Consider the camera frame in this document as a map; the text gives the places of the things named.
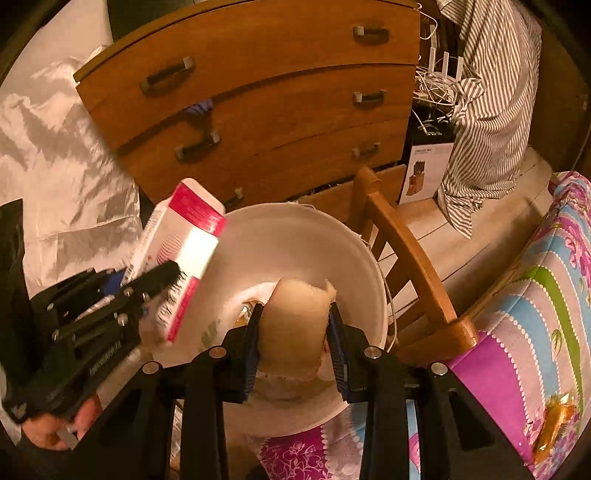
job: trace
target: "black bag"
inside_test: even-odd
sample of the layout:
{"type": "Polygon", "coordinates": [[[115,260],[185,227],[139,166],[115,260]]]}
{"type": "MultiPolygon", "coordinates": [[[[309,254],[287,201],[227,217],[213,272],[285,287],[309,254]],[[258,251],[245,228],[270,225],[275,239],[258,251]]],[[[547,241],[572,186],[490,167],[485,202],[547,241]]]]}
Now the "black bag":
{"type": "Polygon", "coordinates": [[[9,390],[10,384],[24,385],[41,365],[24,255],[21,199],[0,206],[0,364],[9,390]]]}

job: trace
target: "sponge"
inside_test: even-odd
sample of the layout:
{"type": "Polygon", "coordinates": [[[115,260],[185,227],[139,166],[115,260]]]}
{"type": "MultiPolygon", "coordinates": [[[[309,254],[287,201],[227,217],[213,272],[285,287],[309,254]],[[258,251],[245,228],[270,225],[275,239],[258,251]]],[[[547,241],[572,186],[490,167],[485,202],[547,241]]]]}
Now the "sponge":
{"type": "Polygon", "coordinates": [[[323,290],[296,278],[282,278],[259,322],[259,370],[300,380],[314,378],[335,298],[336,290],[328,281],[323,290]]]}

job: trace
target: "screw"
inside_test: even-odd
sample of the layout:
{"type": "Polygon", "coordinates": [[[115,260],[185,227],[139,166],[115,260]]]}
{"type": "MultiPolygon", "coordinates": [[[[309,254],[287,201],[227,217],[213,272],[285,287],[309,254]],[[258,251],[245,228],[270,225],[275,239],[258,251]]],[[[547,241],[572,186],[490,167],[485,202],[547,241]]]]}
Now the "screw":
{"type": "Polygon", "coordinates": [[[435,362],[433,365],[431,365],[431,372],[436,375],[445,375],[447,373],[447,367],[441,362],[435,362]]]}
{"type": "Polygon", "coordinates": [[[363,354],[367,358],[376,360],[377,358],[380,358],[382,356],[382,350],[376,346],[369,346],[363,351],[363,354]]]}
{"type": "Polygon", "coordinates": [[[146,362],[142,367],[142,372],[146,375],[155,374],[158,370],[160,370],[160,365],[158,362],[146,362]]]}
{"type": "Polygon", "coordinates": [[[127,320],[128,316],[126,313],[120,313],[117,315],[117,323],[119,323],[119,325],[121,325],[122,327],[127,325],[127,320]]]}
{"type": "Polygon", "coordinates": [[[222,346],[215,346],[210,349],[209,356],[214,359],[224,358],[226,356],[226,349],[222,346]]]}

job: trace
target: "hand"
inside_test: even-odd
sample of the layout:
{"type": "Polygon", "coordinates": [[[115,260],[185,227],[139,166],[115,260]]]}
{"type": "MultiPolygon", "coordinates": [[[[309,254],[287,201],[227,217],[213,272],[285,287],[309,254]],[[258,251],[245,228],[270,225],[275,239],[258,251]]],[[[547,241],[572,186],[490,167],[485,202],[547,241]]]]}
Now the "hand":
{"type": "Polygon", "coordinates": [[[73,423],[58,419],[53,415],[44,413],[29,419],[22,424],[22,431],[32,444],[39,448],[49,450],[67,450],[68,446],[58,437],[58,430],[71,425],[77,428],[77,436],[80,440],[90,429],[102,411],[99,397],[94,394],[88,398],[78,410],[73,423]]]}

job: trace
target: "wooden dresser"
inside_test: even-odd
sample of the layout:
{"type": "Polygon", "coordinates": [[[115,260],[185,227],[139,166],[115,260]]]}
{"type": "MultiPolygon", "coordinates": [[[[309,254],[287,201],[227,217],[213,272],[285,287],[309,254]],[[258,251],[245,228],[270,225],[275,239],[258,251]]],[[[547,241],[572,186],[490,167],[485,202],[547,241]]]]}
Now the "wooden dresser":
{"type": "Polygon", "coordinates": [[[152,201],[185,177],[223,202],[239,198],[235,206],[282,201],[400,159],[418,61],[415,7],[207,0],[135,30],[74,78],[152,201]],[[187,110],[208,99],[209,113],[187,110]]]}

